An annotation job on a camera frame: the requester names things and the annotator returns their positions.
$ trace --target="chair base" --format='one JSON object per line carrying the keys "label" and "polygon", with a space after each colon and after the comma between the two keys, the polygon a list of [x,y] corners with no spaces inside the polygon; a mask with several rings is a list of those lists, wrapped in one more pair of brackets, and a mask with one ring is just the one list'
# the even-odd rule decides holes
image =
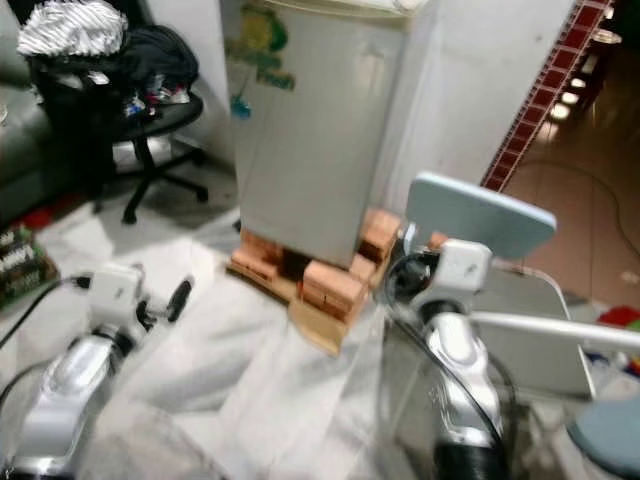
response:
{"label": "chair base", "polygon": [[[209,200],[209,190],[200,184],[185,180],[176,175],[168,172],[168,170],[182,165],[187,162],[193,162],[195,165],[202,165],[204,163],[204,153],[200,149],[193,149],[184,155],[169,160],[162,165],[157,165],[151,152],[149,151],[149,145],[146,138],[138,138],[133,140],[133,147],[136,154],[136,158],[142,163],[143,169],[133,172],[121,172],[116,173],[111,179],[112,181],[124,180],[129,178],[141,178],[142,181],[138,184],[136,191],[133,193],[131,199],[127,203],[122,215],[122,223],[125,225],[134,225],[137,222],[136,209],[140,202],[144,198],[147,189],[152,182],[156,180],[165,180],[177,187],[191,190],[196,194],[196,200],[200,203],[206,203]],[[100,210],[100,202],[95,202],[94,211]]]}

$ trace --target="white wall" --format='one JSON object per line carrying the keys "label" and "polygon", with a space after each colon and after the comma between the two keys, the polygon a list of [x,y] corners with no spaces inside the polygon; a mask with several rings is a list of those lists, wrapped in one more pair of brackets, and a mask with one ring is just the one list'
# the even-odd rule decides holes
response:
{"label": "white wall", "polygon": [[480,182],[573,2],[430,0],[407,45],[376,203],[404,211],[423,170]]}
{"label": "white wall", "polygon": [[200,119],[181,131],[185,140],[214,158],[233,164],[233,138],[218,0],[146,0],[154,23],[171,27],[193,50],[200,63],[194,91],[205,102]]}
{"label": "white wall", "polygon": [[13,16],[6,0],[0,0],[0,35],[15,36],[18,33],[18,21]]}

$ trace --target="black cable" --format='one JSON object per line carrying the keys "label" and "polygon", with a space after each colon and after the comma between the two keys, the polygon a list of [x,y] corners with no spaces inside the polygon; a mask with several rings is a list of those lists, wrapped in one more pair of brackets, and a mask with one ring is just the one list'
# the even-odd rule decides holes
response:
{"label": "black cable", "polygon": [[598,185],[602,190],[604,190],[605,193],[609,195],[609,197],[611,197],[611,199],[613,200],[614,209],[616,212],[615,214],[616,229],[618,230],[618,233],[620,234],[624,242],[627,244],[627,247],[633,252],[633,254],[638,258],[638,260],[640,260],[640,248],[631,241],[631,239],[629,238],[629,235],[624,229],[624,226],[622,224],[622,209],[620,208],[620,200],[618,199],[618,196],[616,195],[613,188],[611,188],[609,185],[607,185],[605,182],[600,180],[600,178],[598,178],[596,175],[589,172],[588,170],[585,170],[575,165],[565,165],[564,163],[554,162],[551,160],[532,160],[530,162],[521,163],[520,165],[518,165],[518,170],[530,165],[547,165],[550,167],[563,168],[565,170],[581,173],[582,175],[586,175],[587,177],[589,177],[596,185]]}
{"label": "black cable", "polygon": [[500,436],[500,433],[496,429],[496,426],[493,424],[493,421],[491,420],[491,418],[489,417],[487,412],[485,412],[484,408],[482,408],[482,406],[474,398],[474,396],[471,394],[471,392],[469,391],[467,386],[464,384],[464,382],[460,379],[460,377],[458,377],[455,374],[455,372],[453,372],[449,367],[447,367],[447,365],[445,365],[444,362],[442,362],[442,360],[440,360],[436,354],[434,354],[431,351],[429,346],[424,342],[424,340],[422,340],[422,337],[420,336],[420,334],[412,326],[410,326],[409,324],[407,324],[406,322],[403,322],[403,321],[398,321],[398,322],[394,322],[394,323],[398,326],[398,328],[400,328],[400,330],[409,339],[411,339],[413,341],[413,343],[427,357],[429,357],[429,359],[433,363],[436,364],[436,366],[440,370],[442,370],[444,372],[444,374],[447,377],[449,377],[449,379],[453,380],[453,382],[455,384],[457,384],[458,387],[464,392],[465,396],[467,397],[467,399],[471,403],[471,406],[476,411],[476,413],[480,416],[480,419],[482,420],[482,422],[485,424],[485,426],[489,430],[489,434],[491,435],[491,439],[493,440],[493,446],[498,451],[498,453],[499,453],[499,455],[501,457],[501,461],[504,462],[505,468],[508,468],[509,460],[508,460],[507,453],[506,453],[506,450],[505,450],[505,446],[504,446],[504,443],[502,442],[502,438]]}
{"label": "black cable", "polygon": [[35,308],[40,304],[40,302],[51,292],[53,292],[56,288],[72,283],[79,288],[84,290],[88,289],[91,284],[91,276],[89,275],[80,275],[76,277],[68,277],[63,278],[61,280],[55,280],[52,284],[50,284],[47,288],[45,288],[40,295],[36,297],[36,299],[29,305],[29,308],[22,314],[22,316],[18,319],[18,321],[9,329],[4,337],[0,340],[0,350],[5,344],[11,340],[11,337],[18,331],[20,326],[24,323],[24,321],[31,315],[31,313],[35,310]]}
{"label": "black cable", "polygon": [[425,250],[397,259],[387,270],[383,283],[382,293],[387,304],[406,301],[427,288],[439,258],[439,254]]}
{"label": "black cable", "polygon": [[505,435],[505,438],[507,439],[505,442],[505,449],[508,457],[513,461],[516,453],[516,443],[518,441],[518,400],[516,397],[516,384],[504,363],[502,363],[491,352],[489,352],[489,364],[498,372],[502,378],[502,383],[507,389],[507,419],[509,422],[509,429]]}

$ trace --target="fridge sticker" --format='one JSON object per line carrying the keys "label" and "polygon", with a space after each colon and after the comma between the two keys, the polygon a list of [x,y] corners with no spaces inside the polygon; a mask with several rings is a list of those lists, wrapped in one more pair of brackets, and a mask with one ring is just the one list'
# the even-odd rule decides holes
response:
{"label": "fridge sticker", "polygon": [[293,90],[295,77],[282,70],[282,59],[277,53],[287,45],[289,35],[276,12],[268,7],[245,4],[241,13],[240,37],[225,40],[227,58],[255,66],[257,83]]}

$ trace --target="gray sofa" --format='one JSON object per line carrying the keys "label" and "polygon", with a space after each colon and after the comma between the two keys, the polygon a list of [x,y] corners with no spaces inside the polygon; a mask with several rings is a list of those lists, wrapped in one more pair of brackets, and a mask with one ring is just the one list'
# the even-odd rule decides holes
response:
{"label": "gray sofa", "polygon": [[71,156],[56,139],[31,91],[15,38],[0,36],[0,227],[78,183]]}

